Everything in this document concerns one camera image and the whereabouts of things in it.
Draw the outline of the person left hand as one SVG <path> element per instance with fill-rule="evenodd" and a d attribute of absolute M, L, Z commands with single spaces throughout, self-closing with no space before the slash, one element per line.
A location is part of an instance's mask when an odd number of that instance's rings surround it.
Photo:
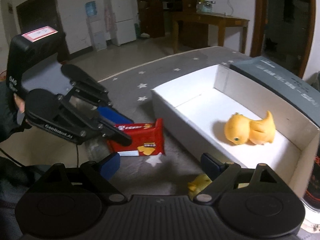
<path fill-rule="evenodd" d="M 25 101 L 23 99 L 21 99 L 16 94 L 14 94 L 14 100 L 15 100 L 16 106 L 18 107 L 18 110 L 20 111 L 20 113 L 24 113 L 25 112 Z"/>

